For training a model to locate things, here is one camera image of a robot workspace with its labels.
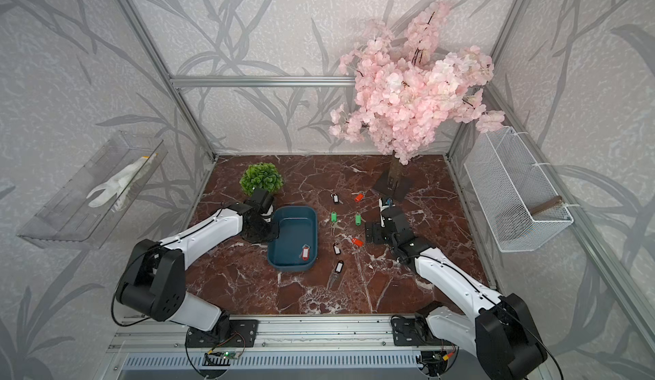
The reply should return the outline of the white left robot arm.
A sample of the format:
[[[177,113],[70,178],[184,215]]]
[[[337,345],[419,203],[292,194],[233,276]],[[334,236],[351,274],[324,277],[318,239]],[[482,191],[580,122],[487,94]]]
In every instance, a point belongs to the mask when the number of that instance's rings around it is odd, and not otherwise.
[[[146,319],[186,325],[223,341],[230,336],[230,314],[188,293],[186,271],[197,259],[236,236],[254,244],[273,240],[279,231],[272,223],[273,200],[271,192],[257,188],[245,202],[218,209],[181,233],[160,241],[138,242],[113,301]]]

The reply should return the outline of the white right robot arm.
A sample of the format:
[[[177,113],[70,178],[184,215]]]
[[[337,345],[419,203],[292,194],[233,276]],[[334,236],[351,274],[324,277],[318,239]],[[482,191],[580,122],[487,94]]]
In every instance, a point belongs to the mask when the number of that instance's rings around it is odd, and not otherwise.
[[[394,343],[422,351],[417,363],[440,377],[461,351],[477,358],[490,379],[526,379],[549,358],[532,314],[515,294],[503,296],[457,267],[440,249],[416,235],[401,208],[380,208],[380,219],[366,226],[375,244],[385,244],[398,263],[438,288],[457,307],[430,303],[413,317],[390,319]]]

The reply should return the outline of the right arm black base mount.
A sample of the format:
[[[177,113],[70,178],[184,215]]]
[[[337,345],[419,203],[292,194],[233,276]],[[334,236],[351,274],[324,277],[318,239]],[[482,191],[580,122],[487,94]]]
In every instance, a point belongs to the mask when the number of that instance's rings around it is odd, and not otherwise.
[[[439,307],[443,307],[443,303],[434,301],[416,312],[413,317],[392,315],[390,324],[394,345],[416,347],[445,346],[447,342],[436,337],[431,332],[426,320],[429,313]]]

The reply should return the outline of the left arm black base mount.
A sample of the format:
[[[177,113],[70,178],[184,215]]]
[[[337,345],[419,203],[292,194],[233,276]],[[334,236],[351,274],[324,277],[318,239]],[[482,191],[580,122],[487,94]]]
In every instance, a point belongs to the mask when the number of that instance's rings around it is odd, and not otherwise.
[[[208,332],[190,328],[185,346],[190,349],[241,348],[254,346],[259,327],[258,320],[220,320]]]

